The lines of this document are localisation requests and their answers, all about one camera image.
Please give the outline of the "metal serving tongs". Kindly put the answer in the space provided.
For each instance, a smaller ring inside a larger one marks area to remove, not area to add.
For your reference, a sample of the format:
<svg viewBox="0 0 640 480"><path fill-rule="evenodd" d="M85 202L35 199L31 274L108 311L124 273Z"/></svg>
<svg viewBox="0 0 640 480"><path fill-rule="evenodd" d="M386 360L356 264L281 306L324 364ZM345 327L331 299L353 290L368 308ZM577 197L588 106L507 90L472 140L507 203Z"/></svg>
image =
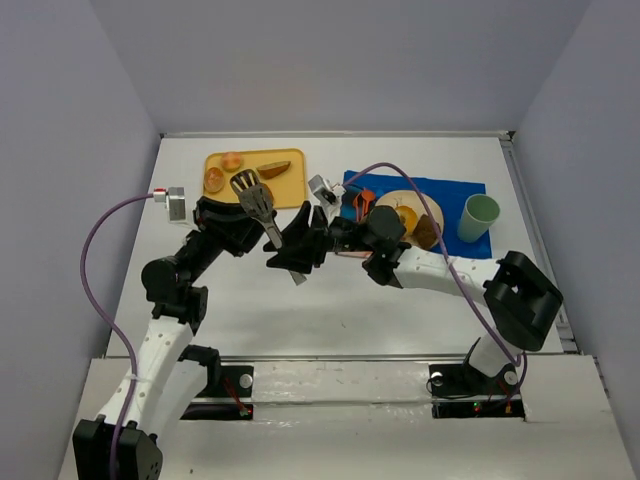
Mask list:
<svg viewBox="0 0 640 480"><path fill-rule="evenodd" d="M274 220L273 202L267 187L257 174L251 169L239 171L230 178L230 185L245 213L261 224L273 247L281 249L284 242Z"/></svg>

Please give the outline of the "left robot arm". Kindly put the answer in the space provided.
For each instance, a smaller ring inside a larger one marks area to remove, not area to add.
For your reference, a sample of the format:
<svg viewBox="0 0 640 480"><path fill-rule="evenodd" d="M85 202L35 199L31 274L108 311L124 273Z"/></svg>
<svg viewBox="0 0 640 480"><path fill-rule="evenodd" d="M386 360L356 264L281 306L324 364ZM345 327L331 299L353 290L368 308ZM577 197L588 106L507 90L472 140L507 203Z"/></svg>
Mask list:
<svg viewBox="0 0 640 480"><path fill-rule="evenodd" d="M93 419L72 435L80 479L157 479L163 441L203 391L220 384L220 353L194 344L207 311L208 290L196 280L223 252L240 257L263 234L237 203L200 198L192 228L177 253L149 262L141 280L152 303L138 349L122 342L129 370Z"/></svg>

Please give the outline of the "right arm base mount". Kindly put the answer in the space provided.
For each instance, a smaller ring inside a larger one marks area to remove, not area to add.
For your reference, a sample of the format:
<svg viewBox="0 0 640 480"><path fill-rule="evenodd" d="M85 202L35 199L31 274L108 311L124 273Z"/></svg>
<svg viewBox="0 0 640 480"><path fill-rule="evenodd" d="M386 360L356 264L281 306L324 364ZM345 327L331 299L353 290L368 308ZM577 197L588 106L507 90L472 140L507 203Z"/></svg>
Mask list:
<svg viewBox="0 0 640 480"><path fill-rule="evenodd" d="M434 419L525 418L517 392L519 377L512 365L487 377L462 363L429 366L427 392Z"/></svg>

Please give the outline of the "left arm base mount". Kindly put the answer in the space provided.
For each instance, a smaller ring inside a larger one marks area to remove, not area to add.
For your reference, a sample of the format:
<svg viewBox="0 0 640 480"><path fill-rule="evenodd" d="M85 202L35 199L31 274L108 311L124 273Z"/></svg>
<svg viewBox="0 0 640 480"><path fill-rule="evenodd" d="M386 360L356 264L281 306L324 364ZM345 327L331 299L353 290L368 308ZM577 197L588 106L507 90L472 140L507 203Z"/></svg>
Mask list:
<svg viewBox="0 0 640 480"><path fill-rule="evenodd" d="M197 363L206 370L204 388L186 408L187 421L251 421L254 417L252 393L254 367L249 364L225 364L217 349L189 345L180 362Z"/></svg>

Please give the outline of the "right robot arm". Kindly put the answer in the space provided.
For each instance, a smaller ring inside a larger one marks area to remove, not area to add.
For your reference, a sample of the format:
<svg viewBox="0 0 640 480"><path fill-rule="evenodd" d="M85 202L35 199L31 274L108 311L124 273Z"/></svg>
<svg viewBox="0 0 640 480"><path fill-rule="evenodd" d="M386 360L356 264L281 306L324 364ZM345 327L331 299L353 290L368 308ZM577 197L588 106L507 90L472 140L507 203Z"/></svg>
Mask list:
<svg viewBox="0 0 640 480"><path fill-rule="evenodd" d="M485 306L491 315L480 321L485 335L433 382L437 395L487 395L507 382L506 373L523 372L527 353L542 349L563 303L560 290L521 252L478 260L403 241L406 230L390 206L376 206L360 221L328 220L321 207L305 202L284 230L273 220L263 227L270 268L308 275L329 252L367 252L362 267L381 286L460 296L473 310Z"/></svg>

